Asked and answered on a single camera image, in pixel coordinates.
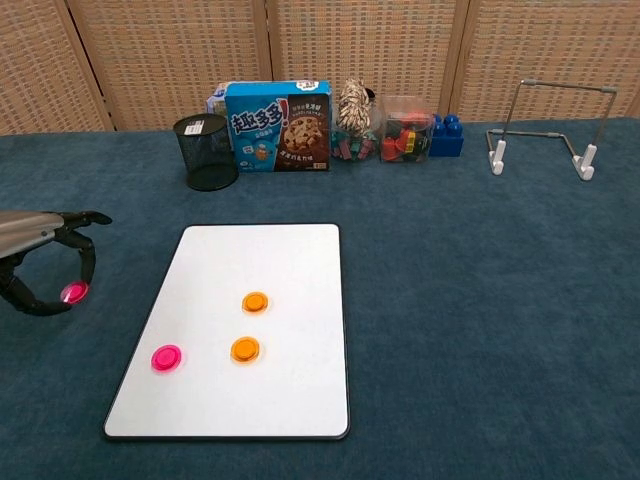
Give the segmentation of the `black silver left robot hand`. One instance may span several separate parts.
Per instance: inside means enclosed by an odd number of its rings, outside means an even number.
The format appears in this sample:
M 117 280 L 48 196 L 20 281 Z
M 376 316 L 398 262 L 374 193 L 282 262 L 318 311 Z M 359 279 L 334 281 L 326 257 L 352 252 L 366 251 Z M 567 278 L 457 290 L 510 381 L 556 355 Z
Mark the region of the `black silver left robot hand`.
M 33 316 L 53 316 L 69 311 L 89 293 L 96 254 L 91 238 L 77 230 L 93 223 L 109 225 L 112 219 L 97 211 L 42 212 L 3 211 L 1 213 L 1 297 L 16 310 Z M 57 242 L 75 250 L 81 259 L 80 279 L 66 286 L 56 302 L 36 298 L 15 275 L 31 251 Z

